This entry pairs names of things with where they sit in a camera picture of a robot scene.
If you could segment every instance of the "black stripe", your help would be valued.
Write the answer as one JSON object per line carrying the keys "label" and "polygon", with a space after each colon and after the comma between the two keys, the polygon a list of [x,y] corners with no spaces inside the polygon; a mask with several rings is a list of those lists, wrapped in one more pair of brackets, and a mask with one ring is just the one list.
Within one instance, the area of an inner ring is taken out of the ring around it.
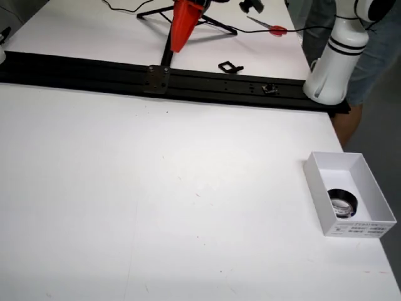
{"label": "black stripe", "polygon": [[342,50],[339,50],[339,49],[335,48],[335,47],[334,47],[333,45],[331,45],[330,43],[327,43],[327,45],[330,47],[330,49],[334,50],[335,52],[337,52],[337,53],[339,53],[339,54],[341,54],[341,55],[357,56],[357,55],[361,55],[361,54],[363,53],[363,51],[361,51],[361,52],[356,52],[356,53],[354,53],[354,52],[345,52],[345,51],[342,51]]}
{"label": "black stripe", "polygon": [[355,16],[357,16],[357,17],[359,17],[358,13],[357,13],[358,2],[359,2],[359,0],[356,0],[355,3],[353,4],[353,12],[355,13]]}
{"label": "black stripe", "polygon": [[336,16],[336,18],[345,19],[345,20],[358,20],[359,19],[358,17],[348,18],[348,17],[341,17],[341,16],[338,16],[338,15],[335,15],[335,16]]}
{"label": "black stripe", "polygon": [[349,46],[349,45],[343,44],[343,43],[335,40],[332,36],[330,36],[330,41],[332,41],[334,44],[336,44],[338,46],[341,46],[342,48],[346,48],[348,50],[363,50],[366,47],[366,45],[365,46],[357,46],[357,47],[356,46]]}

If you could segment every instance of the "person's leg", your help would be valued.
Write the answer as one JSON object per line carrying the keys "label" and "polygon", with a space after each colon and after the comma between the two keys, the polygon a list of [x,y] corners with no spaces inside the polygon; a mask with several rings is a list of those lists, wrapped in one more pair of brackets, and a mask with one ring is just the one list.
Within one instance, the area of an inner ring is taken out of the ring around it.
{"label": "person's leg", "polygon": [[341,146],[344,147],[357,130],[362,119],[362,107],[363,105],[350,105],[351,110],[349,114],[336,114],[331,119]]}
{"label": "person's leg", "polygon": [[332,119],[334,129],[342,146],[357,130],[362,118],[362,103],[384,71],[397,59],[401,48],[401,0],[381,22],[368,31],[369,42],[355,67],[346,100],[350,104],[349,114],[336,114]]}

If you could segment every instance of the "metal bracket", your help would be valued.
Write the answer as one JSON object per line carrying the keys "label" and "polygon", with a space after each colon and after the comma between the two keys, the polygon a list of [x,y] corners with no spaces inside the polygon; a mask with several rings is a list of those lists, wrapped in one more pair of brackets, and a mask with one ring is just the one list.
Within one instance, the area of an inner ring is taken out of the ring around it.
{"label": "metal bracket", "polygon": [[143,92],[165,94],[169,86],[170,68],[166,66],[149,66],[146,73]]}
{"label": "metal bracket", "polygon": [[237,74],[238,72],[242,71],[244,69],[243,66],[238,66],[235,67],[230,61],[225,61],[224,63],[221,63],[218,65],[220,70],[230,73],[230,74]]}
{"label": "metal bracket", "polygon": [[140,66],[6,51],[0,82],[186,102],[349,112],[346,101],[322,105],[303,93],[304,81]]}

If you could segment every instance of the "black tripod stand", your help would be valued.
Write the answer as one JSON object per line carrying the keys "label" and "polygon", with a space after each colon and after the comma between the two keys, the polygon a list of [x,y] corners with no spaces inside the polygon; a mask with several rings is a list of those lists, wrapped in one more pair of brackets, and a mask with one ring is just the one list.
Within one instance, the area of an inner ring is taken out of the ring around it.
{"label": "black tripod stand", "polygon": [[[151,14],[161,14],[164,18],[166,18],[163,15],[163,13],[166,11],[172,11],[173,9],[174,9],[174,6],[169,6],[169,7],[160,8],[160,9],[154,9],[153,11],[147,11],[145,13],[137,14],[137,18],[144,19],[143,17],[150,16]],[[200,25],[203,23],[209,23],[209,24],[213,24],[214,26],[217,26],[217,27],[227,30],[233,36],[236,36],[238,34],[238,32],[235,29],[232,29],[231,27],[216,21],[215,19],[209,18],[208,16],[205,16],[205,15],[202,15],[201,18],[204,20],[204,22],[199,22],[197,25]],[[171,51],[171,29],[170,29],[169,37],[167,38],[167,42],[165,44],[161,65],[169,67],[171,65],[171,60],[173,59],[173,54],[174,54],[173,51]]]}

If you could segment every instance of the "red scissors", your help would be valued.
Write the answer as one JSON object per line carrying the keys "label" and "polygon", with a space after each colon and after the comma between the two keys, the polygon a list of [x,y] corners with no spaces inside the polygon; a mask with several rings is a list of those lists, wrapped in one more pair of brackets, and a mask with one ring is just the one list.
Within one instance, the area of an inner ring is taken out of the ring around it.
{"label": "red scissors", "polygon": [[260,25],[266,27],[268,30],[271,30],[270,33],[273,36],[283,36],[283,35],[287,34],[287,32],[288,32],[288,30],[286,28],[282,27],[282,26],[278,26],[278,25],[273,25],[272,26],[272,25],[269,25],[269,24],[267,24],[265,22],[259,21],[259,20],[255,19],[255,18],[252,18],[252,17],[249,17],[249,16],[247,16],[247,17],[249,19],[251,19],[252,21],[257,22],[257,24],[260,24]]}

